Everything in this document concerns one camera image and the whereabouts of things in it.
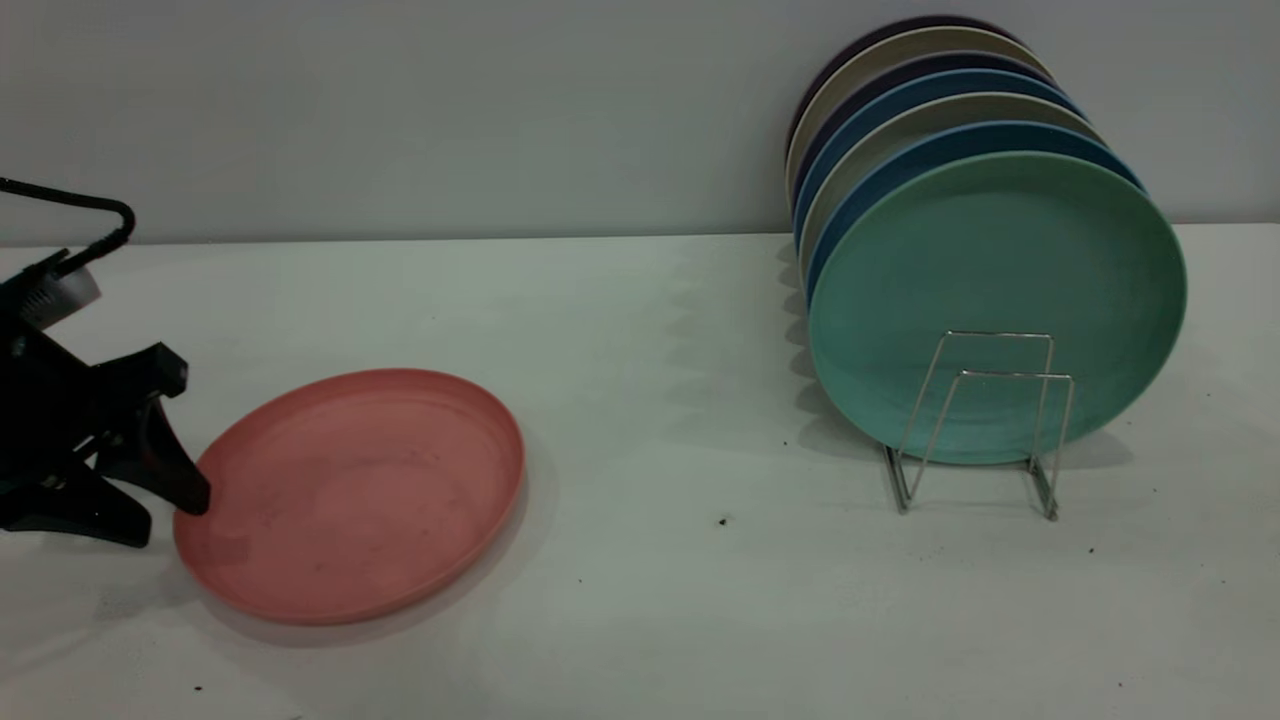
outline plate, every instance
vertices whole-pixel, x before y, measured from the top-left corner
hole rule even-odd
[[[1039,74],[1030,65],[1024,65],[1018,60],[1010,60],[1009,58],[1002,58],[1000,55],[992,55],[991,53],[940,53],[937,55],[925,55],[916,60],[909,63],[902,63],[896,68],[884,72],[876,79],[868,82],[860,87],[856,92],[845,99],[838,108],[832,110],[831,117],[822,123],[818,129],[818,135],[814,136],[813,142],[809,143],[808,150],[805,150],[804,158],[800,160],[800,169],[797,178],[808,182],[809,169],[813,167],[817,156],[826,150],[831,138],[840,132],[840,128],[849,122],[850,118],[861,113],[868,105],[877,102],[884,95],[893,92],[896,88],[910,85],[914,81],[919,81],[932,74],[942,74],[959,70],[1004,70],[1006,73],[1027,77],[1028,79],[1039,81],[1041,85],[1048,87],[1053,91],[1055,99],[1061,99],[1066,101],[1066,96],[1062,95],[1044,76]],[[969,90],[952,91],[950,95],[959,95],[960,92],[982,92],[982,91],[998,91],[1001,87],[983,87],[975,86]],[[929,100],[937,100],[937,97],[929,97]],[[1082,115],[1078,108],[1066,101],[1068,105],[1075,111],[1075,114]],[[899,113],[910,109],[910,106],[900,106]],[[874,126],[867,128],[868,132],[874,129]],[[796,196],[799,196],[801,186],[804,182],[796,183]],[[787,202],[791,202],[794,209],[796,197],[788,196]]]
[[[814,366],[835,405],[897,447],[947,329],[1046,332],[1076,397],[1069,439],[1124,411],[1169,357],[1187,309],[1172,228],[1134,184],[1050,152],[968,158],[900,186],[845,233],[814,290]],[[1025,341],[948,341],[905,451],[920,455],[961,368],[1043,370]],[[1041,383],[974,380],[938,437],[942,462],[1025,459]],[[1050,386],[1042,447],[1061,428]]]
[[[787,127],[787,145],[786,147],[783,147],[783,152],[786,151],[787,147],[791,146],[791,136],[795,135],[796,126],[800,124],[800,115],[804,114],[804,109],[809,106],[809,101],[813,100],[813,96],[818,94],[818,88],[820,88],[822,85],[827,82],[827,78],[833,76],[836,70],[844,67],[845,63],[847,63],[855,55],[858,55],[863,50],[867,50],[872,45],[876,45],[882,40],[888,40],[895,35],[901,35],[904,32],[910,32],[913,29],[923,29],[927,27],[940,27],[940,26],[972,27],[977,29],[984,29],[987,32],[1002,35],[1024,47],[1027,46],[1027,44],[1018,40],[1009,31],[998,26],[983,20],[977,20],[973,18],[965,18],[961,15],[920,15],[915,18],[906,18],[904,20],[897,20],[896,23],[890,23],[884,27],[873,29],[872,32],[868,32],[867,35],[859,37],[858,40],[849,44],[844,50],[837,53],[836,56],[832,58],[831,61],[827,63],[827,65],[818,72],[818,76],[813,78],[813,82],[809,83],[809,87],[805,88],[804,97],[800,99],[800,104],[796,105],[795,113],[791,115],[791,126]]]
[[[243,612],[323,625],[392,612],[488,547],[524,477],[520,428],[430,370],[339,375],[280,396],[205,451],[210,511],[174,514],[187,569]]]
[[[809,213],[800,225],[800,277],[809,274],[809,260],[818,238],[826,232],[836,208],[868,173],[895,154],[929,136],[948,129],[992,120],[1025,120],[1066,128],[1094,141],[1102,138],[1075,113],[1029,95],[974,92],[952,95],[913,108],[881,124],[840,159],[814,193]]]
[[[1004,61],[1014,64],[1012,60]],[[923,60],[916,64],[928,65],[932,63],[933,60]],[[847,119],[841,120],[838,128],[828,133],[826,138],[819,136],[818,140],[814,141],[812,147],[817,147],[819,142],[822,142],[823,146],[820,151],[812,158],[809,165],[801,168],[801,172],[804,173],[804,182],[800,183],[800,187],[796,191],[792,227],[796,229],[803,227],[801,223],[809,213],[809,206],[813,204],[813,197],[817,195],[818,187],[827,178],[836,164],[840,163],[840,159],[844,158],[845,154],[849,152],[855,145],[858,145],[858,141],[867,137],[868,133],[897,115],[906,113],[913,108],[924,105],[925,102],[932,102],[952,95],[969,95],[974,92],[1014,92],[1018,95],[1039,97],[1041,100],[1052,102],[1059,108],[1070,110],[1071,113],[1079,115],[1080,119],[1085,119],[1079,108],[1076,108],[1059,90],[1024,74],[992,69],[956,69],[938,72],[920,77],[919,79],[913,79],[911,82],[901,85],[876,97],[870,104],[867,104],[863,109],[858,110]],[[832,122],[826,127],[832,127],[837,119],[838,114],[833,115]],[[797,249],[799,243],[800,233],[796,233]]]
[[[827,78],[827,82],[818,88],[818,92],[814,94],[813,100],[809,101],[809,105],[800,115],[800,122],[796,123],[796,131],[791,136],[791,145],[787,149],[787,195],[795,191],[795,183],[799,181],[796,173],[809,143],[832,110],[840,106],[846,97],[867,82],[896,65],[924,55],[951,51],[1004,55],[1036,68],[1044,77],[1053,77],[1048,72],[1048,68],[1036,55],[1032,55],[1030,50],[1002,35],[984,29],[929,27],[882,40],[855,55]]]
[[[822,275],[823,265],[845,231],[876,202],[902,183],[933,168],[974,155],[1033,150],[1070,155],[1103,167],[1143,191],[1133,172],[1097,138],[1059,126],[1030,122],[989,122],[961,126],[922,140],[897,152],[867,174],[840,202],[823,228],[804,275],[805,297]]]

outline stack of plates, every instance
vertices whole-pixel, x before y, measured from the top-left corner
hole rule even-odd
[[[786,190],[818,378],[897,447],[946,331],[1050,333],[1076,380],[1068,439],[1119,415],[1160,372],[1187,305],[1178,240],[1129,168],[1016,37],[959,17],[859,38],[804,95]],[[947,342],[913,437],[920,455],[963,368],[1042,372],[1044,345]],[[1039,383],[965,386],[933,457],[1033,446]],[[1042,437],[1057,438],[1065,388]]]

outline black cable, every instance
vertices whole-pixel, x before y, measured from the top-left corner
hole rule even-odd
[[[120,202],[119,200],[110,200],[106,197],[93,197],[92,195],[79,195],[77,192],[67,192],[65,190],[54,190],[51,187],[41,187],[38,184],[31,184],[28,182],[0,178],[0,192],[8,192],[10,195],[20,195],[23,197],[31,197],[35,200],[44,200],[46,202],[56,202],[59,205],[70,205],[72,208],[87,208],[90,210],[106,210],[109,213],[115,213],[120,215],[122,223],[119,228],[115,228],[106,237],[91,243],[84,250],[72,255],[67,260],[58,265],[58,274],[65,275],[73,273],[88,263],[97,260],[99,258],[119,250],[125,242],[129,241],[129,234],[133,233],[133,227],[136,224],[136,218],[133,217],[133,209]]]

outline pink plate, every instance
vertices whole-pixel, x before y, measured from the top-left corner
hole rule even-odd
[[[200,469],[209,512],[173,519],[191,574],[251,615],[326,625],[392,612],[461,575],[511,514],[525,447],[480,386],[369,370],[250,413]]]

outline blue plate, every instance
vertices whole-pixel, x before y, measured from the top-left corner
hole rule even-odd
[[[1015,76],[1025,77],[1030,81],[1039,81],[1043,87],[1048,87],[1053,94],[1043,92],[1042,87],[1036,87],[1034,90],[1024,90],[1023,86],[1015,86],[1009,82],[992,81],[983,76],[965,76],[964,78],[954,78],[956,72],[961,70],[1002,70],[1005,73],[1012,73]],[[927,79],[933,79],[933,76],[942,76],[947,79],[942,82],[946,87],[943,90],[932,91],[932,85],[925,85],[920,88],[916,83],[922,83]],[[911,95],[901,96],[895,91],[905,90],[911,87]],[[844,102],[840,104],[836,110],[831,113],[831,117],[823,120],[820,128],[818,128],[818,135],[814,136],[813,142],[805,150],[804,158],[800,160],[799,174],[796,176],[796,183],[792,190],[792,196],[788,197],[792,202],[792,209],[796,205],[796,199],[800,195],[804,179],[809,176],[810,168],[813,168],[814,161],[818,155],[827,147],[832,137],[841,132],[845,124],[859,115],[864,109],[870,105],[877,105],[879,100],[888,100],[892,96],[891,106],[897,109],[897,113],[905,113],[916,105],[923,105],[931,100],[937,100],[940,97],[946,97],[948,95],[963,95],[966,92],[1024,92],[1027,95],[1033,95],[1041,100],[1047,100],[1061,105],[1062,108],[1075,113],[1076,115],[1084,117],[1080,110],[1071,104],[1071,101],[1050,81],[1046,76],[1041,74],[1036,68],[1023,64],[1018,60],[1005,58],[1002,55],[996,55],[992,53],[940,53],[936,55],[927,55],[924,58],[911,60],[910,63],[902,63],[901,65],[883,73],[872,82],[867,83],[856,92],[850,95]],[[925,97],[923,100],[915,100],[916,96]],[[876,113],[879,122],[884,122],[893,115],[886,115],[887,113],[883,106]],[[874,126],[865,129],[863,135],[874,129]],[[845,150],[852,147],[860,137],[855,137],[852,142],[847,142]],[[815,179],[817,184],[822,184],[826,174],[818,176]],[[814,187],[810,192],[817,192]]]
[[[1007,59],[1004,61],[1014,63],[1014,60]],[[937,61],[932,60],[931,64],[936,65]],[[836,123],[840,123],[838,128],[826,141],[819,136],[810,145],[810,147],[819,150],[808,165],[801,164],[800,167],[804,182],[796,192],[795,209],[791,215],[791,227],[795,228],[796,242],[800,242],[800,228],[804,227],[804,219],[809,214],[809,206],[813,204],[814,196],[818,195],[822,182],[827,179],[827,174],[840,163],[845,152],[849,152],[850,149],[858,145],[858,141],[867,137],[868,133],[881,124],[913,108],[942,97],[969,92],[1016,92],[1029,95],[1047,102],[1053,102],[1084,119],[1084,113],[1059,90],[1027,74],[1007,70],[980,68],[956,69],[929,74],[901,85],[865,104],[844,122],[837,119],[838,115],[833,115],[824,129],[836,127]]]
[[[876,28],[849,44],[844,50],[836,54],[836,56],[832,58],[824,68],[822,68],[817,77],[813,78],[813,82],[810,82],[809,87],[804,91],[804,97],[800,99],[800,104],[796,105],[795,113],[791,115],[791,127],[787,128],[787,145],[782,149],[782,152],[786,154],[786,151],[791,147],[791,136],[796,133],[796,126],[800,124],[800,118],[804,115],[805,108],[809,106],[809,101],[813,100],[814,95],[818,95],[818,90],[822,88],[823,83],[831,79],[831,76],[836,74],[836,70],[845,67],[845,63],[852,60],[861,54],[863,50],[872,47],[877,42],[888,40],[895,35],[902,35],[904,32],[911,32],[928,27],[972,27],[974,29],[984,29],[987,32],[1002,35],[1023,47],[1027,47],[1025,42],[1014,37],[1014,35],[1007,29],[1000,26],[993,26],[988,22],[965,18],[963,15],[920,15]]]
[[[845,196],[822,228],[809,272],[805,277],[805,302],[813,302],[813,290],[823,265],[840,238],[876,202],[904,183],[934,168],[992,152],[1039,151],[1068,155],[1106,168],[1146,193],[1129,168],[1110,150],[1083,135],[1056,126],[1029,122],[973,123],[940,132],[890,158]]]

